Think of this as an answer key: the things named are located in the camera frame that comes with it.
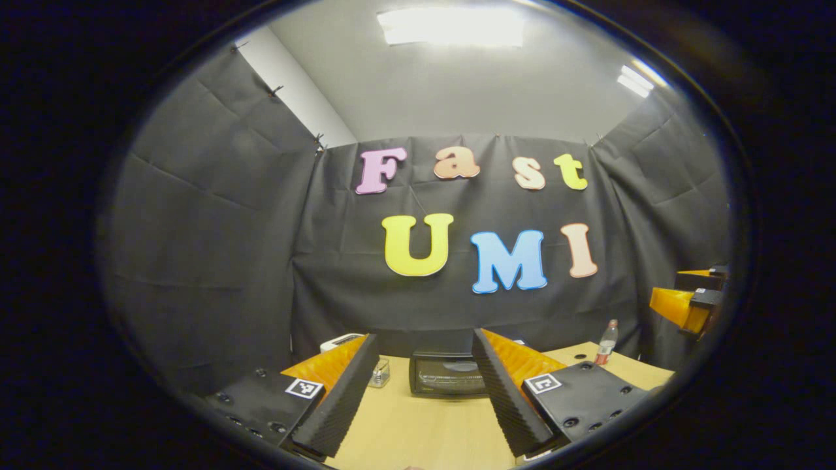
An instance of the foam letter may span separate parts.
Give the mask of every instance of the foam letter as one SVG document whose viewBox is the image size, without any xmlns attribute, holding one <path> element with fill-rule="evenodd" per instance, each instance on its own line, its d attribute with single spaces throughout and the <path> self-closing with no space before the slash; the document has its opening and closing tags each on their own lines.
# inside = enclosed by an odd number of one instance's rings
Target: foam letter
<svg viewBox="0 0 836 470">
<path fill-rule="evenodd" d="M 573 278 L 585 278 L 598 272 L 598 265 L 592 262 L 589 253 L 589 243 L 586 232 L 589 227 L 584 223 L 570 223 L 560 228 L 560 232 L 569 239 L 569 250 L 572 252 L 572 268 L 569 275 Z"/>
<path fill-rule="evenodd" d="M 514 175 L 514 179 L 517 180 L 517 184 L 523 189 L 533 189 L 536 191 L 546 186 L 546 178 L 543 178 L 543 174 L 538 171 L 540 164 L 533 158 L 518 156 L 511 160 L 511 166 L 517 172 Z"/>
<path fill-rule="evenodd" d="M 403 148 L 386 149 L 384 151 L 365 151 L 360 154 L 363 159 L 363 177 L 355 191 L 357 194 L 373 194 L 386 191 L 386 183 L 380 181 L 380 175 L 386 176 L 387 180 L 395 177 L 397 165 L 392 160 L 383 159 L 395 158 L 399 161 L 406 160 L 406 150 Z"/>
<path fill-rule="evenodd" d="M 570 154 L 564 153 L 554 159 L 554 164 L 560 166 L 560 172 L 563 173 L 563 182 L 566 183 L 566 186 L 578 191 L 586 189 L 586 180 L 578 178 L 578 170 L 584 167 L 583 163 L 573 160 Z"/>
<path fill-rule="evenodd" d="M 493 280 L 493 272 L 502 281 L 505 290 L 514 285 L 517 273 L 522 270 L 517 287 L 520 289 L 540 289 L 546 286 L 543 276 L 543 263 L 540 259 L 540 242 L 543 232 L 523 230 L 517 236 L 513 253 L 508 254 L 502 240 L 494 232 L 479 232 L 471 236 L 471 242 L 479 252 L 479 280 L 473 284 L 473 292 L 489 294 L 499 289 Z"/>
<path fill-rule="evenodd" d="M 415 218 L 392 216 L 381 223 L 386 229 L 384 256 L 389 269 L 401 276 L 429 276 L 447 264 L 447 226 L 453 222 L 450 214 L 430 214 L 424 223 L 430 226 L 430 256 L 415 259 L 410 256 L 410 229 Z"/>
<path fill-rule="evenodd" d="M 481 168 L 476 164 L 473 152 L 467 147 L 447 147 L 436 153 L 436 167 L 433 168 L 436 176 L 442 180 L 449 180 L 456 176 L 469 178 L 479 174 Z"/>
</svg>

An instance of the letter m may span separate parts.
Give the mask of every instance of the letter m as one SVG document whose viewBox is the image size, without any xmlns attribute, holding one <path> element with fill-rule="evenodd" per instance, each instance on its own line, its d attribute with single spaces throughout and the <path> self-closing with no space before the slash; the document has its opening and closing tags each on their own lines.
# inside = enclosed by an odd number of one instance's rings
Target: letter m
<svg viewBox="0 0 836 470">
<path fill-rule="evenodd" d="M 514 285 L 517 273 L 522 271 L 517 287 L 520 289 L 540 289 L 546 286 L 543 276 L 543 263 L 540 258 L 540 242 L 543 232 L 523 230 L 517 236 L 517 244 L 512 253 L 508 253 L 502 240 L 494 232 L 479 232 L 471 236 L 471 242 L 479 252 L 479 280 L 473 284 L 473 292 L 490 294 L 499 289 L 493 280 L 496 272 L 502 286 L 509 290 Z"/>
</svg>

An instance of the ceiling light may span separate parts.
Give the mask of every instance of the ceiling light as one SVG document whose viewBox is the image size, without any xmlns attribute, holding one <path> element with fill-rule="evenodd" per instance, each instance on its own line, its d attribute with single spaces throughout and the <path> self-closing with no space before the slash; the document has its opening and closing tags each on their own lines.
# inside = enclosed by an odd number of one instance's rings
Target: ceiling light
<svg viewBox="0 0 836 470">
<path fill-rule="evenodd" d="M 523 45 L 523 21 L 496 8 L 408 8 L 378 13 L 386 43 Z"/>
<path fill-rule="evenodd" d="M 638 72 L 631 69 L 630 67 L 628 67 L 626 65 L 623 65 L 621 67 L 621 73 L 624 74 L 624 75 L 627 75 L 628 77 L 633 79 L 633 81 L 635 83 L 641 85 L 642 88 L 653 89 L 653 84 L 651 82 L 647 81 L 647 79 L 645 79 L 645 77 L 642 77 L 641 75 L 638 74 Z"/>
<path fill-rule="evenodd" d="M 641 62 L 640 60 L 635 60 L 635 59 L 634 59 L 634 60 L 633 60 L 633 65 L 634 65 L 637 69 L 641 70 L 641 71 L 642 71 L 645 75 L 647 75 L 648 77 L 650 77 L 650 79 L 651 79 L 651 80 L 653 80 L 654 82 L 656 82 L 656 84 L 657 84 L 657 85 L 659 85 L 659 86 L 668 86 L 668 82 L 666 82 L 664 79 L 662 79 L 662 78 L 659 76 L 659 74 L 657 74 L 656 72 L 654 72 L 654 71 L 653 71 L 653 69 L 651 69 L 650 67 L 648 67 L 648 66 L 647 66 L 647 64 L 645 64 L 644 62 Z"/>
<path fill-rule="evenodd" d="M 647 95 L 650 94 L 649 89 L 646 89 L 645 87 L 636 83 L 634 80 L 632 80 L 627 75 L 620 75 L 619 78 L 618 78 L 618 82 L 620 84 L 626 86 L 627 88 L 629 88 L 634 93 L 636 93 L 638 96 L 641 96 L 642 98 L 647 98 Z"/>
</svg>

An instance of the plastic bottle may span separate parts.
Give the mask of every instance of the plastic bottle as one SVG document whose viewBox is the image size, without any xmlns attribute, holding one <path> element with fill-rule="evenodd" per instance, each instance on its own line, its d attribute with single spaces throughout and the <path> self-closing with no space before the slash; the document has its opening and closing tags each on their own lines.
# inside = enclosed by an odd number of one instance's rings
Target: plastic bottle
<svg viewBox="0 0 836 470">
<path fill-rule="evenodd" d="M 601 342 L 598 343 L 598 354 L 595 356 L 595 364 L 604 365 L 609 362 L 609 356 L 613 354 L 615 341 L 619 338 L 619 321 L 612 319 L 607 324 L 607 330 L 601 336 Z"/>
</svg>

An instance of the wooden table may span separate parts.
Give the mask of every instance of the wooden table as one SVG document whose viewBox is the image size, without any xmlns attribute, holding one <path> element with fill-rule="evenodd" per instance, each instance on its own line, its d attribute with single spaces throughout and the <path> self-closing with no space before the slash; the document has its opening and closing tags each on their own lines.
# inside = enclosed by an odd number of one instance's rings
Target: wooden table
<svg viewBox="0 0 836 470">
<path fill-rule="evenodd" d="M 544 353 L 565 365 L 594 360 L 598 346 L 583 343 Z M 576 355 L 586 355 L 575 359 Z M 368 388 L 337 452 L 326 465 L 340 470 L 506 470 L 516 465 L 487 397 L 452 400 L 413 396 L 409 359 L 389 360 L 390 379 Z M 673 375 L 613 353 L 604 366 L 625 381 L 649 390 Z"/>
</svg>

